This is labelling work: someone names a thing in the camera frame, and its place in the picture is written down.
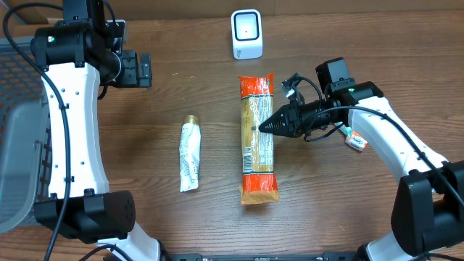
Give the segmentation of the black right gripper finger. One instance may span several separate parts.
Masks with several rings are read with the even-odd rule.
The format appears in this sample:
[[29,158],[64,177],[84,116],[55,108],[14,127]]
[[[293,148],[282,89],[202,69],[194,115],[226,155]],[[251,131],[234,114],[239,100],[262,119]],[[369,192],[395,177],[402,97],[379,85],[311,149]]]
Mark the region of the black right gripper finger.
[[263,123],[259,126],[259,131],[261,133],[270,133],[274,136],[283,136],[289,138],[299,138],[300,135],[297,134],[294,128],[284,126],[281,124],[275,123]]
[[283,105],[268,119],[260,124],[261,128],[295,128],[299,124],[298,105],[290,103]]

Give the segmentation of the small orange snack packet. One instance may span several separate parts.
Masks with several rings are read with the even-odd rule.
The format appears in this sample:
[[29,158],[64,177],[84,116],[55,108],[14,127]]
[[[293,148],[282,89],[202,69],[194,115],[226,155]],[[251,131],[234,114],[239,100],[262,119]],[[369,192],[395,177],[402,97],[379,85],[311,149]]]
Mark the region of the small orange snack packet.
[[354,130],[345,138],[345,143],[359,152],[362,152],[368,145],[368,142]]

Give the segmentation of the orange pasta package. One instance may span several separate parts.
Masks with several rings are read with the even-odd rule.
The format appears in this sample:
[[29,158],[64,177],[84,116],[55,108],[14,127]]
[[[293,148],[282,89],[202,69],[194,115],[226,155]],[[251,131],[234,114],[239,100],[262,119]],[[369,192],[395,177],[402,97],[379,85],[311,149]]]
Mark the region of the orange pasta package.
[[280,199],[274,173],[274,138],[259,126],[273,113],[273,76],[240,75],[243,205]]

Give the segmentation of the white tube gold cap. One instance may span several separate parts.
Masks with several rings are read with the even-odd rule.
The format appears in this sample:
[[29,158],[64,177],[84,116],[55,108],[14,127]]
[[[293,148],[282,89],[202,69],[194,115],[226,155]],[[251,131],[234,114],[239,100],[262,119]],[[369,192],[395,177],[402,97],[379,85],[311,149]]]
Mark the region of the white tube gold cap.
[[179,145],[180,192],[199,188],[201,139],[199,118],[195,115],[185,116]]

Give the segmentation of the teal snack bar wrapper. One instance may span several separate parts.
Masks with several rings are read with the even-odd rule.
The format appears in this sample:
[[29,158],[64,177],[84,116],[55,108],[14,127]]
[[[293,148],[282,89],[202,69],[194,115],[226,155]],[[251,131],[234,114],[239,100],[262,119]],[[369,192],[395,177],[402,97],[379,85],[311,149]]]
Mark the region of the teal snack bar wrapper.
[[343,124],[343,122],[334,124],[339,131],[341,131],[345,136],[350,137],[352,135],[352,128]]

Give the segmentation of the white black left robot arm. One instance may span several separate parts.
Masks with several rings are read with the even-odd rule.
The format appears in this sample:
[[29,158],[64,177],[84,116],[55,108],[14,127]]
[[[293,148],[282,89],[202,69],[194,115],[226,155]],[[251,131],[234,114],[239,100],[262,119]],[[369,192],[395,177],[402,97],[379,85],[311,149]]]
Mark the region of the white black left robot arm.
[[61,21],[31,41],[51,123],[49,199],[36,220],[55,236],[108,249],[122,260],[159,260],[160,243],[136,222],[129,191],[112,192],[102,163],[97,100],[101,87],[147,88],[150,56],[124,50],[125,21]]

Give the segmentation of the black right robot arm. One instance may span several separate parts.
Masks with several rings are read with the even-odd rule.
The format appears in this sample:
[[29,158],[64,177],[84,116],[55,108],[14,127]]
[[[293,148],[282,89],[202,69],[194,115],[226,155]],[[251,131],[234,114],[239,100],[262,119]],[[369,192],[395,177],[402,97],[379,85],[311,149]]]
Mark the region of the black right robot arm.
[[295,83],[281,86],[290,102],[266,119],[260,132],[308,137],[342,122],[370,144],[398,184],[391,232],[362,245],[357,260],[426,260],[463,242],[463,163],[449,162],[426,146],[374,83],[329,83],[323,87],[325,100],[310,104]]

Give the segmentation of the white barcode scanner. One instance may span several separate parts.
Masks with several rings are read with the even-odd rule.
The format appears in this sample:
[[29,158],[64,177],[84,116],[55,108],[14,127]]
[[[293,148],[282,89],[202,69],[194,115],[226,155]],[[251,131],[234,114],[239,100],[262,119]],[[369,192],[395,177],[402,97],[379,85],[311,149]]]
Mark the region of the white barcode scanner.
[[263,54],[262,17],[256,9],[240,9],[231,15],[233,57],[257,59]]

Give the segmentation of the grey plastic shopping basket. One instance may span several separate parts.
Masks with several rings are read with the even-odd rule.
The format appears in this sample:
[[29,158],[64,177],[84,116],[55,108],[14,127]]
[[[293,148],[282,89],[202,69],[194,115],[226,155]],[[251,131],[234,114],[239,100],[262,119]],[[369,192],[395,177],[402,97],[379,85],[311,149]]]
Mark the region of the grey plastic shopping basket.
[[1,39],[1,232],[37,225],[49,198],[49,107],[41,76]]

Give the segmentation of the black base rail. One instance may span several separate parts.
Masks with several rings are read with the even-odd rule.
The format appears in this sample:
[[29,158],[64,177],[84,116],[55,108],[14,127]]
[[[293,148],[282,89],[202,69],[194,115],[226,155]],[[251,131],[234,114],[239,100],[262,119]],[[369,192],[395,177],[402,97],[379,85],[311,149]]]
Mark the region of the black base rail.
[[271,256],[171,254],[172,261],[358,261],[356,252],[324,252],[323,254],[284,254]]

